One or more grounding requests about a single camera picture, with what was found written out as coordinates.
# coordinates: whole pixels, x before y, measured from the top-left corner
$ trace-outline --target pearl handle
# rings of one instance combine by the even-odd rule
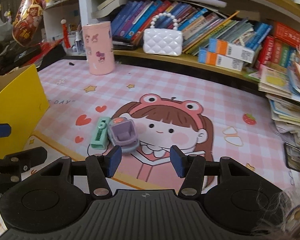
[[[178,26],[179,26],[178,20],[176,19],[176,17],[175,17],[174,15],[172,15],[171,13],[166,13],[166,12],[164,12],[164,13],[159,13],[159,14],[157,14],[156,16],[154,16],[154,17],[152,18],[152,20],[151,20],[151,22],[150,22],[150,28],[151,28],[151,29],[154,29],[154,28],[155,28],[155,27],[154,27],[155,22],[156,22],[157,19],[159,19],[159,17],[161,17],[161,16],[167,16],[167,17],[171,18],[171,20],[173,21],[173,30],[175,30],[175,31],[178,30]]]

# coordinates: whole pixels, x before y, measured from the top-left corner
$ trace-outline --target green toy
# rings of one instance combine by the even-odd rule
[[[105,150],[108,146],[108,124],[111,121],[110,117],[100,117],[97,122],[97,127],[94,130],[91,138],[91,147],[97,150]]]

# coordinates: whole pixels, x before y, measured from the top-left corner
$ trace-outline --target pink cylinder container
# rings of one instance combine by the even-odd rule
[[[105,75],[114,70],[110,22],[82,26],[90,73]]]

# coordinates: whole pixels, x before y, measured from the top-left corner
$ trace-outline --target smartphone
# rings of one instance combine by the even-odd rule
[[[288,143],[284,144],[286,166],[289,169],[300,172],[300,149]]]

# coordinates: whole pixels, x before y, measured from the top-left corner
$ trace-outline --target quilted bag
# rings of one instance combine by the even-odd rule
[[[160,16],[170,17],[173,29],[156,29],[155,22]],[[182,32],[178,31],[177,19],[170,13],[159,13],[152,18],[150,28],[143,32],[143,51],[147,54],[180,56],[182,53]]]

